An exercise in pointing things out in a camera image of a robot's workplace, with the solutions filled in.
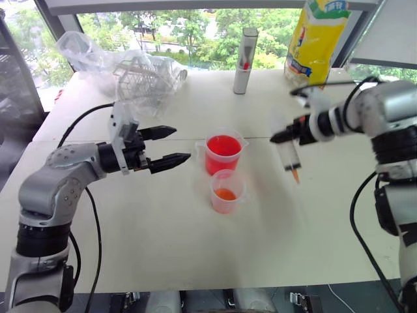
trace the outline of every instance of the black cord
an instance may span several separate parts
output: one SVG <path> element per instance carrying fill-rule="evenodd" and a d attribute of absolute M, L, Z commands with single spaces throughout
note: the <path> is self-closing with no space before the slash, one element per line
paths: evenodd
<path fill-rule="evenodd" d="M 351 100 L 353 98 L 353 96 L 356 94 L 356 92 L 359 90 L 359 88 L 361 88 L 361 86 L 365 83 L 369 83 L 369 82 L 377 82 L 380 83 L 380 80 L 378 79 L 378 77 L 375 76 L 369 76 L 367 78 L 365 78 L 364 80 L 362 80 L 358 85 L 356 85 L 356 87 L 352 90 L 352 92 L 349 94 L 349 96 L 347 97 L 346 101 L 345 101 L 345 105 L 343 106 L 343 112 L 342 112 L 342 119 L 343 122 L 345 122 L 347 128 L 349 128 L 351 131 L 353 132 L 359 132 L 359 133 L 363 133 L 361 130 L 359 129 L 354 129 L 349 122 L 347 121 L 347 109 L 349 108 L 349 104 L 351 103 Z"/>
<path fill-rule="evenodd" d="M 67 130 L 65 131 L 65 133 L 64 133 L 64 135 L 63 135 L 63 137 L 61 138 L 61 140 L 60 140 L 60 142 L 58 143 L 58 147 L 61 147 L 63 144 L 64 144 L 64 142 L 65 142 L 65 140 L 66 140 L 66 138 L 69 136 L 69 134 L 72 132 L 72 130 L 74 129 L 74 127 L 84 118 L 84 117 L 86 117 L 87 115 L 89 115 L 90 113 L 92 113 L 92 112 L 94 112 L 94 111 L 97 111 L 97 110 L 99 110 L 99 109 L 104 109 L 104 108 L 110 108 L 110 107 L 112 107 L 114 105 L 114 102 L 113 103 L 108 103 L 108 104 L 103 104 L 103 105 L 101 105 L 101 106 L 95 106 L 95 107 L 93 107 L 93 108 L 91 108 L 90 110 L 88 110 L 88 111 L 86 111 L 86 112 L 84 112 L 84 113 L 82 113 L 68 128 L 67 128 Z"/>
<path fill-rule="evenodd" d="M 90 197 L 91 204 L 93 205 L 93 212 L 94 212 L 94 219 L 96 221 L 96 227 L 97 227 L 97 239 L 98 239 L 98 259 L 97 259 L 97 269 L 96 269 L 96 276 L 94 277 L 93 286 L 91 287 L 91 291 L 89 294 L 89 300 L 87 301 L 87 306 L 85 307 L 85 313 L 88 313 L 91 308 L 91 303 L 93 301 L 93 295 L 96 290 L 97 281 L 98 281 L 98 275 L 100 274 L 100 269 L 102 266 L 102 233 L 100 230 L 100 222 L 98 221 L 98 214 L 97 214 L 97 208 L 96 203 L 94 201 L 93 195 L 91 194 L 90 190 L 85 187 L 85 191 Z"/>
<path fill-rule="evenodd" d="M 311 85 L 305 85 L 303 87 L 297 88 L 297 89 L 293 89 L 289 92 L 289 94 L 291 96 L 298 96 L 300 95 L 301 91 L 305 88 L 310 88 L 310 87 L 322 87 L 322 86 L 331 86 L 331 85 L 351 85 L 355 83 L 352 80 L 346 80 L 346 81 L 340 81 L 340 82 L 325 82 L 325 83 L 313 83 Z"/>
<path fill-rule="evenodd" d="M 71 240 L 72 246 L 74 247 L 74 251 L 77 257 L 77 271 L 76 271 L 76 276 L 74 278 L 74 288 L 75 288 L 77 286 L 79 274 L 81 272 L 81 253 L 79 252 L 79 247 L 72 231 L 70 231 L 70 240 Z"/>
<path fill-rule="evenodd" d="M 90 113 L 103 109 L 103 108 L 110 108 L 114 105 L 113 103 L 109 103 L 109 104 L 103 104 L 101 106 L 96 106 L 94 108 L 91 108 L 90 110 L 84 112 L 83 114 L 81 114 L 65 131 L 65 133 L 63 134 L 63 137 L 61 138 L 61 140 L 58 143 L 57 148 L 62 147 L 62 145 L 64 144 L 65 140 L 67 139 L 67 137 L 70 135 L 70 133 L 72 132 L 72 130 L 74 129 L 74 127 L 87 115 L 89 115 Z M 98 280 L 98 275 L 100 274 L 100 268 L 101 268 L 101 259 L 102 259 L 102 254 L 101 254 L 101 249 L 102 249 L 102 240 L 101 240 L 101 231 L 100 231 L 100 223 L 98 222 L 98 215 L 97 215 L 97 210 L 96 210 L 96 204 L 94 202 L 94 198 L 93 195 L 91 194 L 90 190 L 86 187 L 85 191 L 88 193 L 90 200 L 91 200 L 91 204 L 93 206 L 93 212 L 94 212 L 94 218 L 96 220 L 96 226 L 97 226 L 97 236 L 98 236 L 98 267 L 97 267 L 97 271 L 96 271 L 96 276 L 94 278 L 94 284 L 91 288 L 90 291 L 90 296 L 89 296 L 89 303 L 91 302 L 91 298 L 93 298 L 93 294 L 94 291 L 96 289 L 96 284 L 97 284 L 97 280 Z M 76 238 L 74 237 L 74 234 L 70 231 L 70 240 L 72 243 L 72 246 L 74 247 L 74 251 L 76 253 L 76 257 L 77 257 L 77 271 L 76 271 L 76 275 L 74 277 L 74 287 L 76 286 L 77 282 L 78 282 L 78 278 L 79 278 L 79 274 L 81 273 L 81 253 L 79 251 L 79 246 L 77 244 Z"/>
<path fill-rule="evenodd" d="M 360 185 L 360 187 L 358 188 L 358 190 L 356 191 L 356 193 L 353 196 L 352 203 L 351 203 L 351 212 L 350 212 L 351 226 L 352 226 L 354 234 L 358 238 L 360 244 L 362 245 L 362 248 L 365 250 L 366 255 L 368 256 L 373 268 L 376 270 L 376 272 L 379 276 L 379 279 L 381 280 L 382 285 L 384 286 L 386 292 L 390 296 L 393 304 L 397 308 L 398 312 L 404 313 L 404 308 L 399 303 L 399 301 L 397 299 L 397 296 L 395 295 L 389 281 L 386 279 L 384 273 L 381 271 L 381 268 L 379 267 L 377 261 L 373 257 L 370 249 L 367 247 L 367 245 L 366 245 L 364 239 L 362 238 L 362 236 L 360 235 L 360 233 L 358 231 L 358 228 L 356 227 L 356 223 L 354 221 L 354 209 L 355 209 L 355 206 L 356 206 L 356 201 L 358 200 L 359 195 L 363 191 L 365 186 L 370 182 L 370 180 L 372 180 L 372 178 L 374 178 L 374 176 L 376 176 L 376 174 L 377 173 L 373 172 L 370 176 L 368 176 L 368 178 L 365 179 L 365 181 Z"/>

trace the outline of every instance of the window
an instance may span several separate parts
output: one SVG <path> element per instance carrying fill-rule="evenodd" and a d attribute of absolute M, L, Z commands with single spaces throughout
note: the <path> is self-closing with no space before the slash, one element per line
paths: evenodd
<path fill-rule="evenodd" d="M 73 71 L 56 50 L 55 41 L 34 1 L 4 1 L 5 21 L 29 67 L 45 111 Z"/>
<path fill-rule="evenodd" d="M 78 14 L 105 50 L 140 49 L 205 70 L 234 69 L 242 28 L 256 27 L 254 68 L 283 68 L 300 9 L 201 9 Z"/>
<path fill-rule="evenodd" d="M 380 65 L 354 64 L 347 66 L 347 72 L 354 80 L 363 80 L 373 75 L 382 80 L 410 80 L 417 83 L 417 70 L 398 67 L 383 67 Z"/>

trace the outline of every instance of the plastic measuring cup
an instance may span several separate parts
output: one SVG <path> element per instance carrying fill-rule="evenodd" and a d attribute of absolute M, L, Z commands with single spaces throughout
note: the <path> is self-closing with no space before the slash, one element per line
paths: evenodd
<path fill-rule="evenodd" d="M 221 214 L 236 211 L 237 205 L 244 201 L 246 183 L 235 171 L 221 170 L 210 181 L 210 198 L 213 209 Z"/>
<path fill-rule="evenodd" d="M 205 166 L 210 175 L 220 170 L 234 170 L 243 148 L 249 143 L 232 128 L 219 127 L 204 142 L 195 143 L 205 148 Z"/>

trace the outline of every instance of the yellow bag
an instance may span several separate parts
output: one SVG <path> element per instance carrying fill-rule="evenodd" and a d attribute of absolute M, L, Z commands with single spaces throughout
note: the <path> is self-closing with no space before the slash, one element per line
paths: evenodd
<path fill-rule="evenodd" d="M 326 81 L 330 59 L 350 12 L 342 0 L 308 0 L 302 9 L 284 66 L 297 87 Z"/>

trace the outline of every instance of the plastic bag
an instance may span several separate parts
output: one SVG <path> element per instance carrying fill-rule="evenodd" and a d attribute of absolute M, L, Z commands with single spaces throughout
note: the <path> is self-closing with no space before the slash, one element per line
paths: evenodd
<path fill-rule="evenodd" d="M 284 65 L 285 76 L 297 87 L 324 83 L 330 60 L 350 12 L 342 0 L 308 0 L 302 9 Z"/>
<path fill-rule="evenodd" d="M 174 59 L 141 50 L 104 51 L 87 35 L 75 31 L 66 32 L 57 46 L 76 70 L 112 74 L 117 82 L 113 96 L 138 114 L 160 117 L 167 108 L 167 97 L 187 77 L 185 67 Z"/>

